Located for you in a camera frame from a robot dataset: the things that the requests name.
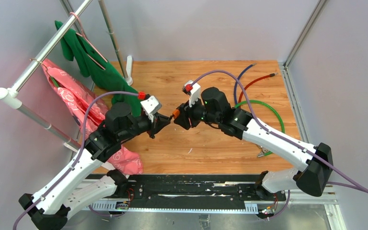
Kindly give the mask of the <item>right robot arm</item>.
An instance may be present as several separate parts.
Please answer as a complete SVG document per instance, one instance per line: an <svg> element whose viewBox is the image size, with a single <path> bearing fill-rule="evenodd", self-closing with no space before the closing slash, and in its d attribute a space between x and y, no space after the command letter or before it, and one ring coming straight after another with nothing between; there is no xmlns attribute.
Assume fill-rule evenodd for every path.
<svg viewBox="0 0 368 230"><path fill-rule="evenodd" d="M263 171L252 193L267 200L281 190L299 189L320 197L332 173L331 148L299 141L267 125L251 112L232 107L226 95L216 87L195 91L189 101L172 114L174 123L188 130L199 123L218 125L224 134L261 146L293 165L282 171Z"/></svg>

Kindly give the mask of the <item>orange black padlock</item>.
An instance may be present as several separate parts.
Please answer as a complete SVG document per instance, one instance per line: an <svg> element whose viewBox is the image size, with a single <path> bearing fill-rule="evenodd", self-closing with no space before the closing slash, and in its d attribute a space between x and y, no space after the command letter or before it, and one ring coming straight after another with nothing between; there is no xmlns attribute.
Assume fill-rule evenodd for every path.
<svg viewBox="0 0 368 230"><path fill-rule="evenodd" d="M172 112L172 115L171 115L171 118L178 118L180 115L180 110L179 109L175 109L173 112Z"/></svg>

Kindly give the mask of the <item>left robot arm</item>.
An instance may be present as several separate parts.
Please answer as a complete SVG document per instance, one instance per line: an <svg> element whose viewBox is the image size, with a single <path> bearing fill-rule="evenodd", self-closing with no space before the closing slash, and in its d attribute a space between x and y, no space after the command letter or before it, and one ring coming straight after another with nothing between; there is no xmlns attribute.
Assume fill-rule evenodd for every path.
<svg viewBox="0 0 368 230"><path fill-rule="evenodd" d="M124 142L148 133L150 138L170 124L171 117L158 112L160 103L145 100L139 116L132 115L127 103L116 103L93 131L78 154L47 185L34 194L23 194L19 203L39 230L60 230L69 219L95 201L127 194L127 177L118 169L110 170L96 183L82 190L75 188L95 169L121 150Z"/></svg>

